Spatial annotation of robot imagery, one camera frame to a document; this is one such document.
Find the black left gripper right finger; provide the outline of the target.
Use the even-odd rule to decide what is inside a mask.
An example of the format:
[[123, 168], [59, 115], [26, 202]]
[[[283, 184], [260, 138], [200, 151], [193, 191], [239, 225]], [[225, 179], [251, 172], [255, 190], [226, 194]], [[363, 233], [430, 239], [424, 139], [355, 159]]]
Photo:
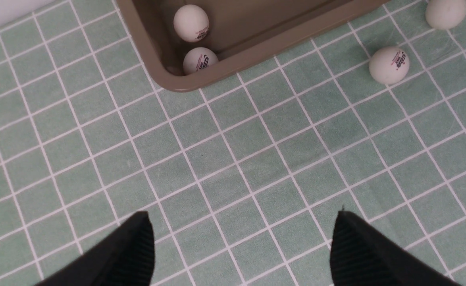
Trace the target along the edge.
[[339, 211], [330, 252], [335, 286], [456, 286], [350, 211]]

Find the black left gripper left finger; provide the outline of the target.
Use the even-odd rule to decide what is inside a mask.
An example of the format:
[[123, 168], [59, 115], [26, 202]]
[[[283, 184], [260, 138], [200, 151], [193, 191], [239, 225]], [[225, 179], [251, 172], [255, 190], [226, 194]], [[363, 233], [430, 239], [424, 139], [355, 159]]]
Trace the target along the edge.
[[149, 286], [155, 268], [154, 231], [146, 211], [116, 230], [38, 286]]

